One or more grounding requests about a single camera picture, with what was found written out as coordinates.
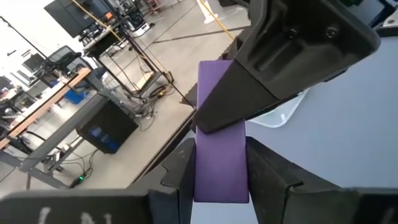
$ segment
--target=purple block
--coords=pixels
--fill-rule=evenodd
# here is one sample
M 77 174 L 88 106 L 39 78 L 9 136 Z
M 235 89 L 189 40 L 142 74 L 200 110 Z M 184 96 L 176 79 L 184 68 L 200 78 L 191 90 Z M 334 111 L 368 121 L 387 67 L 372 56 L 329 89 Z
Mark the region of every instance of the purple block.
M 224 75 L 231 61 L 199 63 L 198 108 Z M 244 121 L 212 134 L 197 128 L 196 202 L 248 203 Z

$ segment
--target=screw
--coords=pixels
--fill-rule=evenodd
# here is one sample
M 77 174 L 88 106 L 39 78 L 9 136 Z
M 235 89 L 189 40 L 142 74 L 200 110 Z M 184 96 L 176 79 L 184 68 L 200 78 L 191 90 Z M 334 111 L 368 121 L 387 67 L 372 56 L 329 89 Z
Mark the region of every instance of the screw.
M 336 27 L 328 27 L 325 34 L 330 39 L 335 38 L 338 34 L 338 29 Z
M 288 33 L 287 33 L 287 36 L 288 36 L 290 39 L 293 39 L 294 37 L 297 36 L 297 34 L 298 34 L 297 30 L 295 30 L 295 29 L 290 29 L 290 30 L 288 31 Z

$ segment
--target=concrete floor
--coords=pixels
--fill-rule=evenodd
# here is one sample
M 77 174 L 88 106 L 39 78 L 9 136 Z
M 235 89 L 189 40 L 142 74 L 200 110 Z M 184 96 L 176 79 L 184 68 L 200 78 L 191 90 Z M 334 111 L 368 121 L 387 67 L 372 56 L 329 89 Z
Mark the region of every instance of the concrete floor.
M 239 10 L 237 7 L 228 7 L 224 10 L 226 14 L 229 14 L 222 20 L 227 28 L 249 25 L 245 10 Z M 183 94 L 191 89 L 197 80 L 199 61 L 216 59 L 232 41 L 225 33 L 219 33 L 153 44 L 154 41 L 220 30 L 216 22 L 206 25 L 203 23 L 203 14 L 194 0 L 184 0 L 158 15 L 146 19 L 148 22 L 155 21 L 156 25 L 136 40 L 149 57 L 157 58 L 163 67 L 173 73 L 175 86 Z M 127 77 L 132 82 L 138 82 L 142 76 L 139 69 L 142 62 L 139 63 L 136 60 L 134 52 L 127 50 L 117 53 L 113 59 L 114 62 L 109 57 L 103 57 L 101 60 L 123 83 L 132 88 Z M 162 98 L 156 104 L 153 125 L 146 131 L 134 131 L 115 155 L 96 153 L 92 176 L 78 188 L 123 189 L 127 187 L 192 111 L 191 107 L 180 104 L 180 100 L 181 96 L 176 91 L 172 95 Z M 62 105 L 62 108 L 54 106 L 52 112 L 45 114 L 30 129 L 46 138 L 80 107 L 66 101 Z M 146 128 L 150 122 L 151 120 L 144 120 L 141 125 Z M 71 133 L 65 142 L 71 141 L 76 136 L 76 133 Z M 75 152 L 84 156 L 93 150 L 95 148 L 90 143 L 84 142 Z M 57 175 L 57 178 L 66 184 L 81 174 L 78 164 L 65 164 L 64 166 L 67 170 Z M 0 180 L 11 170 L 12 168 L 8 165 L 0 164 Z M 12 172 L 8 178 L 0 182 L 0 197 L 10 192 L 25 190 L 26 178 L 27 176 L 18 170 Z M 51 189 L 51 187 L 32 179 L 31 189 Z

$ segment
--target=metal pole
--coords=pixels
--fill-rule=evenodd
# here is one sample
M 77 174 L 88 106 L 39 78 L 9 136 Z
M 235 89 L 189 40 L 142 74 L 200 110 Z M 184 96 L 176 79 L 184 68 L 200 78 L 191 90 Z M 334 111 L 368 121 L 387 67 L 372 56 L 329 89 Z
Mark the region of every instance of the metal pole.
M 131 44 L 133 49 L 138 53 L 138 57 L 141 57 L 142 61 L 149 67 L 150 70 L 153 72 L 161 72 L 161 70 L 156 66 L 156 64 L 145 54 L 145 52 L 138 46 L 137 42 L 135 42 L 131 36 L 125 32 L 124 30 L 124 23 L 125 23 L 125 18 L 123 18 L 120 13 L 115 10 L 113 5 L 108 1 L 108 0 L 102 0 L 108 7 L 109 10 L 115 15 L 115 18 L 118 23 L 121 25 L 120 32 L 123 34 L 123 36 L 126 38 L 126 40 Z
M 47 56 L 43 54 L 35 45 L 33 45 L 28 39 L 26 39 L 15 27 L 13 27 L 3 16 L 0 16 L 0 19 L 7 24 L 8 27 L 13 29 L 18 35 L 20 35 L 30 46 L 32 46 L 39 54 L 41 54 L 44 59 L 47 59 Z
M 94 57 L 95 60 L 109 73 L 109 75 L 117 81 L 117 83 L 122 87 L 123 90 L 126 90 L 132 97 L 137 98 L 137 96 L 126 86 L 123 84 L 120 79 L 97 57 Z

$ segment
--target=monitor screen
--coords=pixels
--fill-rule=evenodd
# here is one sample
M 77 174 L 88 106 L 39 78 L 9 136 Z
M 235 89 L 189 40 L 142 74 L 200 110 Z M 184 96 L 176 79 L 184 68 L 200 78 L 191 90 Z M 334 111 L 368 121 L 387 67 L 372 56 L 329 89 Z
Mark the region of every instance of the monitor screen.
M 44 58 L 42 56 L 39 54 L 33 54 L 22 64 L 22 66 L 28 69 L 28 71 L 34 73 L 40 69 L 40 66 L 42 66 L 43 62 Z
M 92 15 L 101 19 L 110 10 L 102 0 L 84 0 L 80 4 Z M 55 0 L 44 9 L 62 26 L 72 37 L 76 37 L 95 22 L 71 0 Z

